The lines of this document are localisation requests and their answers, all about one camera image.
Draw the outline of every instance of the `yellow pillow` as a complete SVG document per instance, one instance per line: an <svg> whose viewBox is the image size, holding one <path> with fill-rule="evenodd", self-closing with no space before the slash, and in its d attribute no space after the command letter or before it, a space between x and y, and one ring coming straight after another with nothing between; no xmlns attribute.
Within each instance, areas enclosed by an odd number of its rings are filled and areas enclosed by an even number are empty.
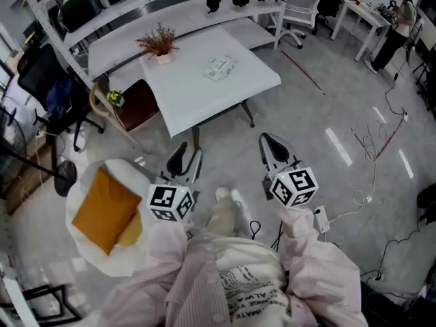
<svg viewBox="0 0 436 327"><path fill-rule="evenodd" d="M139 235L142 233L141 215L136 211L131 221L127 224L127 227L121 232L116 241L117 245L128 247L136 244Z"/></svg>
<svg viewBox="0 0 436 327"><path fill-rule="evenodd" d="M72 223L109 255L141 199L99 168Z"/></svg>

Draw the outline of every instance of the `standing person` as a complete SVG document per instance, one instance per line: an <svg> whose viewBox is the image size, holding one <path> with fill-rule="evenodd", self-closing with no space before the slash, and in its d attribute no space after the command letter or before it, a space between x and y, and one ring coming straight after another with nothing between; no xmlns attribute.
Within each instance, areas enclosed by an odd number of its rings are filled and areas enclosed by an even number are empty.
<svg viewBox="0 0 436 327"><path fill-rule="evenodd" d="M416 9L412 0L403 0L400 7L394 7L394 12L399 17L397 27L389 30L386 41L374 62L365 61L368 69L374 74L380 69L384 69L394 56L396 50L404 45L415 24Z"/></svg>
<svg viewBox="0 0 436 327"><path fill-rule="evenodd" d="M207 229L190 239L187 224L154 225L146 269L110 293L98 327L368 327L359 269L317 240L309 209L275 211L281 260L258 241L233 237L239 209L227 188L215 197Z"/></svg>

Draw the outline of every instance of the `fan base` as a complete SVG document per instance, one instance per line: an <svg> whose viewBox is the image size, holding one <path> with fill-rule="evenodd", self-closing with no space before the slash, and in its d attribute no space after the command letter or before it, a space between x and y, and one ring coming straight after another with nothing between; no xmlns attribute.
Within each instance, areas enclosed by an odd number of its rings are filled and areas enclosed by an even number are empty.
<svg viewBox="0 0 436 327"><path fill-rule="evenodd" d="M57 173L59 173L61 177L54 178L54 188L59 196L65 198L68 195L69 190L76 182L77 179L77 171L74 163L67 160L59 164L57 167Z"/></svg>

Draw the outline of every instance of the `brown leather seat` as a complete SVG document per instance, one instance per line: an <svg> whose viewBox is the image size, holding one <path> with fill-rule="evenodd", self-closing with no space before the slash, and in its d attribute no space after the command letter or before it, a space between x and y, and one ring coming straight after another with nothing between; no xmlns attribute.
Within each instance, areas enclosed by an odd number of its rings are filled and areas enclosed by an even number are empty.
<svg viewBox="0 0 436 327"><path fill-rule="evenodd" d="M143 79L135 82L123 92L124 104L116 107L118 118L126 131L131 131L159 111L155 96Z"/></svg>

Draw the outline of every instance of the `potted plant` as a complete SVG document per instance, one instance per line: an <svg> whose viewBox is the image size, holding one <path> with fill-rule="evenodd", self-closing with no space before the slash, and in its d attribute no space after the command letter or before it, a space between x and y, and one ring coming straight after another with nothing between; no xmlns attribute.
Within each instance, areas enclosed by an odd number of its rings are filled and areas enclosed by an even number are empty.
<svg viewBox="0 0 436 327"><path fill-rule="evenodd" d="M111 90L106 96L106 99L113 106L122 107L124 104L123 94L120 91L117 91L116 89Z"/></svg>
<svg viewBox="0 0 436 327"><path fill-rule="evenodd" d="M157 23L156 30L151 31L144 37L137 39L136 42L150 56L156 56L160 65L171 62L171 52L178 50L174 44L175 32L171 27L163 27L162 23Z"/></svg>

